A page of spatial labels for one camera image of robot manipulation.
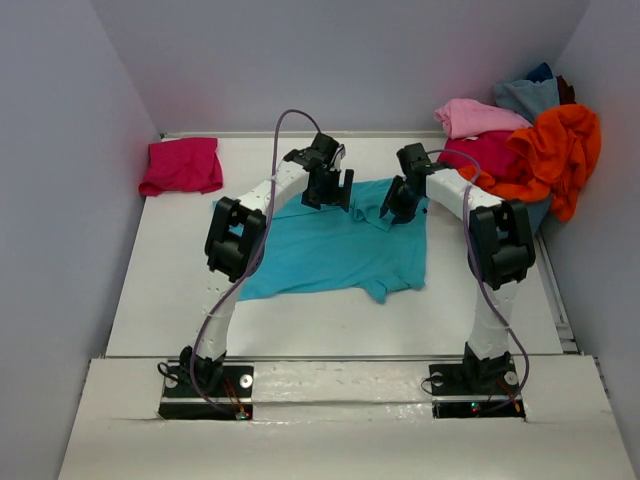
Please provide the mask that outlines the turquoise t-shirt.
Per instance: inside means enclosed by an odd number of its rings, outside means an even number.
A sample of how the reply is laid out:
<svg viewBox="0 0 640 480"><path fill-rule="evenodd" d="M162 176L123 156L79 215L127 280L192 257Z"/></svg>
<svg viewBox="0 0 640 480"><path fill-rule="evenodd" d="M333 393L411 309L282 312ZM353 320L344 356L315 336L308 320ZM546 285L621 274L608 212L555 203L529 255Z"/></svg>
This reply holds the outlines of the turquoise t-shirt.
<svg viewBox="0 0 640 480"><path fill-rule="evenodd" d="M390 179L353 185L347 212L301 204L299 195L277 211L258 271L239 299L361 288L383 304L390 293L420 290L426 277L428 201L416 216L395 225L379 216Z"/></svg>

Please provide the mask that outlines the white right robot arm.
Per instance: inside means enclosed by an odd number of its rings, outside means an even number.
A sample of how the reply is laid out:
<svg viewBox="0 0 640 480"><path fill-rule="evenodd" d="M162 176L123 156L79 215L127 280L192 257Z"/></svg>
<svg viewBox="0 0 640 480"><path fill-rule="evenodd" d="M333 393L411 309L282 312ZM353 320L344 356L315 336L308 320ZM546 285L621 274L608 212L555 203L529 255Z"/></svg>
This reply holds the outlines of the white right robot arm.
<svg viewBox="0 0 640 480"><path fill-rule="evenodd" d="M468 265L478 290L471 334L458 363L432 365L427 378L434 395L487 395L499 383L518 393L527 380L516 372L510 348L523 346L510 323L513 302L534 265L536 253L528 210L520 200L506 200L477 184L483 172L468 154L472 174L434 162L420 143L401 148L401 175L393 178L380 207L395 224L408 224L419 203L434 201L463 223Z"/></svg>

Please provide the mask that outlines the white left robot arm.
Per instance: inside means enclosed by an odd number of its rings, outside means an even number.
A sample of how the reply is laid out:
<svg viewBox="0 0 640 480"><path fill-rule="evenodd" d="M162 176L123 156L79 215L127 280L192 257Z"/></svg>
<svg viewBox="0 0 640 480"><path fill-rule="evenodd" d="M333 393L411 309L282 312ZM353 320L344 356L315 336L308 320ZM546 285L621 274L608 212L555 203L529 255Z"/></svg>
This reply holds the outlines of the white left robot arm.
<svg viewBox="0 0 640 480"><path fill-rule="evenodd" d="M231 317L243 284L263 259L275 213L295 196L316 210L349 210L354 171L340 168L345 153L343 144L318 133L310 146L276 161L271 176L252 190L216 202L204 246L214 304L180 354L180 369L199 396L210 397L220 386Z"/></svg>

